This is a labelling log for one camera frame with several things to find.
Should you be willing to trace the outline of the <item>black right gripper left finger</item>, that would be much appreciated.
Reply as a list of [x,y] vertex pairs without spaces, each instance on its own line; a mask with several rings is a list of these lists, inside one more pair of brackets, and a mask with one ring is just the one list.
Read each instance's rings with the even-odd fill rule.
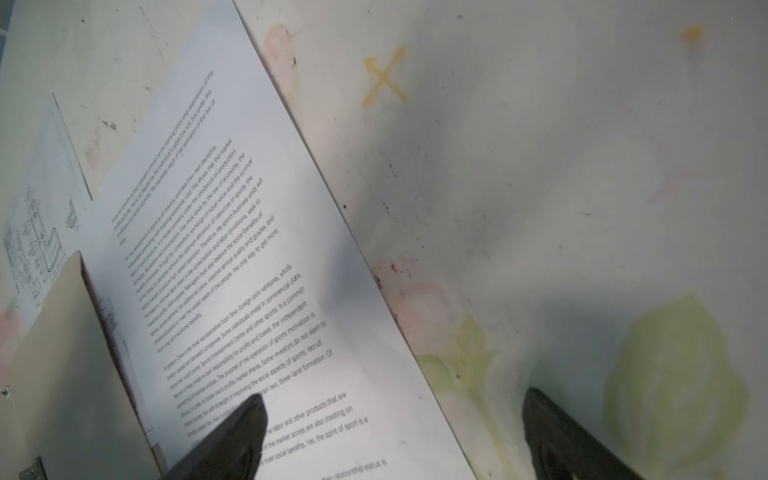
[[268,415],[262,396],[250,395],[162,479],[254,479],[267,425]]

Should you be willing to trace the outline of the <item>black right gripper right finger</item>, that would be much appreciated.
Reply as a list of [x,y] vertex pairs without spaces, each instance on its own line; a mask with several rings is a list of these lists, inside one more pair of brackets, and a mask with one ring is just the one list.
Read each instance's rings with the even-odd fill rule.
[[538,480],[641,480],[541,390],[526,391],[522,420]]

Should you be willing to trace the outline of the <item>white printed text sheet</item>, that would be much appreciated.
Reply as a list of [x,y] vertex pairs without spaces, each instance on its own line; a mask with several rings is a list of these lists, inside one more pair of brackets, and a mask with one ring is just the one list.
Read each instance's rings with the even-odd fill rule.
[[231,1],[102,184],[83,260],[149,437],[178,465],[248,397],[260,479],[469,479]]

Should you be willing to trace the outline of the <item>white technical drawing sheet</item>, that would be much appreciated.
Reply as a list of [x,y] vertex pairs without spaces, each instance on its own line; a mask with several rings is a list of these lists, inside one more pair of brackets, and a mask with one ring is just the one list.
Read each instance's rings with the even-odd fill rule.
[[55,98],[3,232],[16,288],[20,333],[26,334],[69,257],[83,239],[81,218],[92,197]]

